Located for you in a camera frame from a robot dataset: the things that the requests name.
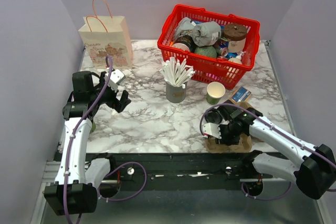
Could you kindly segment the cream printed paper bag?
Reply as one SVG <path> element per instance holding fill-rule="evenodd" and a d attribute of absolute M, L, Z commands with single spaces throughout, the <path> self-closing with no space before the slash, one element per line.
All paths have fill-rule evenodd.
<path fill-rule="evenodd" d="M 115 69 L 131 69 L 133 66 L 133 50 L 127 21 L 124 16 L 84 17 L 85 24 L 78 30 L 86 52 L 96 69 L 105 69 L 106 56 L 112 57 Z"/>

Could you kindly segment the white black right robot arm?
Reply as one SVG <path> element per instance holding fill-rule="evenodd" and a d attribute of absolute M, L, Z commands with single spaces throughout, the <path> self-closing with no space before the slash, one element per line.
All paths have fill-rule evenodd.
<path fill-rule="evenodd" d="M 258 110 L 244 109 L 230 102 L 217 110 L 226 125 L 219 126 L 219 140 L 230 144 L 241 134 L 256 137 L 285 156 L 285 159 L 260 153 L 243 162 L 242 173 L 249 178 L 269 174 L 295 183 L 306 196 L 320 199 L 335 183 L 335 157 L 325 144 L 315 146 L 273 124 Z"/>

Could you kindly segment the brown cardboard cup carrier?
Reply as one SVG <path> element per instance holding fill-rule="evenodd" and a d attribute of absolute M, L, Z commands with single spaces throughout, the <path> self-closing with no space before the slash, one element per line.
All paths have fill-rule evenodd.
<path fill-rule="evenodd" d="M 234 104 L 232 101 L 227 100 L 223 106 L 219 108 L 221 110 L 221 114 L 225 121 L 228 123 L 241 123 L 243 126 L 243 134 L 250 136 L 249 127 L 253 125 L 255 117 L 263 116 L 263 114 L 253 108 L 247 102 L 240 102 Z"/>

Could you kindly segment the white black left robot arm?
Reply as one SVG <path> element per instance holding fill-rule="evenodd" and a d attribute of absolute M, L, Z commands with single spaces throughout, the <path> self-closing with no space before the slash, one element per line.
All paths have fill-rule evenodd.
<path fill-rule="evenodd" d="M 62 110 L 65 119 L 64 150 L 54 182 L 45 188 L 44 197 L 58 216 L 92 213 L 97 207 L 98 188 L 103 179 L 116 175 L 109 155 L 96 157 L 86 168 L 86 150 L 93 118 L 101 105 L 121 113 L 131 100 L 123 91 L 117 98 L 118 85 L 125 79 L 120 70 L 96 74 L 80 71 L 72 75 L 73 91 Z"/>

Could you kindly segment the green paper coffee cup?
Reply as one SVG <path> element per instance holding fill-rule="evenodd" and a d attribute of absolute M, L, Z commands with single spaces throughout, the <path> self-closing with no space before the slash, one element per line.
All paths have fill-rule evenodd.
<path fill-rule="evenodd" d="M 91 126 L 90 133 L 93 133 L 96 130 L 96 124 L 94 121 L 92 121 L 91 123 L 92 123 L 92 126 Z"/>

